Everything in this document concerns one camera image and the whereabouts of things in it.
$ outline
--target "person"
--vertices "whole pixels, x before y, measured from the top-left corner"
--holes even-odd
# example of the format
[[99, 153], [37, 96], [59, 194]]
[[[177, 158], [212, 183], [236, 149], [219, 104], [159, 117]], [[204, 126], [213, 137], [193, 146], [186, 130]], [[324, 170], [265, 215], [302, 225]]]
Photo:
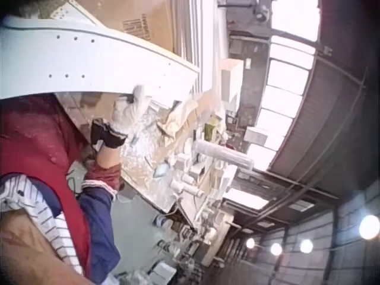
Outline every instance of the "person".
[[0, 260], [11, 284], [101, 284], [119, 262], [110, 209], [120, 149], [149, 104], [142, 86], [133, 95], [119, 96], [112, 120], [98, 125], [103, 145], [78, 199], [66, 174], [86, 141], [55, 96], [0, 102]]

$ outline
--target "hand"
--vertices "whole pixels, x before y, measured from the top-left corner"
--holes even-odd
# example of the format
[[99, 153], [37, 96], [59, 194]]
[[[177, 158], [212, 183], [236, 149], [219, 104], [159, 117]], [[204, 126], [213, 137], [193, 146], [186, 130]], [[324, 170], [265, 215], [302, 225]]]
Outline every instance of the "hand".
[[133, 102], [120, 95], [113, 105], [112, 121], [109, 126], [118, 135], [133, 137], [138, 131], [138, 121], [149, 107], [151, 97], [144, 94], [144, 87], [137, 85], [133, 90]]

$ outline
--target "wall light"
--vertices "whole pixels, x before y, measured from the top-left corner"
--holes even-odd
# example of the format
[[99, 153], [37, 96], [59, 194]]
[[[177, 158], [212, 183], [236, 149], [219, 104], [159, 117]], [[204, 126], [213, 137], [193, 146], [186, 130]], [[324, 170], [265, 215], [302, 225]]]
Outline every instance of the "wall light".
[[246, 243], [247, 248], [252, 249], [255, 247], [255, 240], [253, 238], [250, 238], [247, 240]]
[[281, 247], [281, 245], [279, 243], [272, 244], [271, 253], [273, 255], [278, 256], [282, 253], [282, 251], [283, 251], [283, 248]]
[[311, 242], [311, 240], [309, 240], [309, 239], [304, 239], [304, 240], [301, 242], [300, 250], [301, 250], [301, 252], [303, 252], [304, 254], [309, 254], [310, 252], [312, 252], [312, 250], [313, 250], [313, 243]]
[[364, 239], [373, 239], [379, 234], [380, 222], [379, 218], [373, 215], [366, 216], [359, 226], [360, 236]]

